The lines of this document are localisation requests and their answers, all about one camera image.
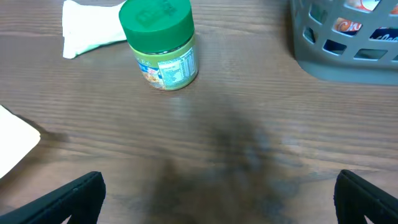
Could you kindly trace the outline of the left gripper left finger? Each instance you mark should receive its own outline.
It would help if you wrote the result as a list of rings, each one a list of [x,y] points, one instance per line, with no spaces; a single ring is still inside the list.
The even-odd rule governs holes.
[[[106,195],[100,172],[89,172],[62,187],[1,216],[3,224],[96,224]]]

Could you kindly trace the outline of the tissue multipack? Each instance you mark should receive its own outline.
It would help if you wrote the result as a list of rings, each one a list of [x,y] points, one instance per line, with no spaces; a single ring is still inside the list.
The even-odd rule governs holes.
[[[371,12],[380,2],[380,0],[349,0],[346,1],[346,4],[360,11]],[[361,23],[350,21],[342,17],[337,18],[333,25],[334,30],[350,36],[355,35],[361,27]],[[372,40],[397,42],[397,27],[379,27],[369,38]]]

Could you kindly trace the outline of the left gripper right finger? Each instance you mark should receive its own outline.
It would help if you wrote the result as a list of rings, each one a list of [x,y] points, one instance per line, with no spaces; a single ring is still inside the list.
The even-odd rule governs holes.
[[[397,199],[350,170],[338,174],[333,200],[338,224],[397,224]]]

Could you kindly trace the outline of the small white-teal pouch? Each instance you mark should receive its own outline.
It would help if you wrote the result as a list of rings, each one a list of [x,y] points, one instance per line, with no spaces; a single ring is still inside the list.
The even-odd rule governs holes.
[[[123,6],[87,6],[72,0],[63,2],[62,34],[63,58],[73,59],[85,52],[125,41],[126,35],[119,21]]]

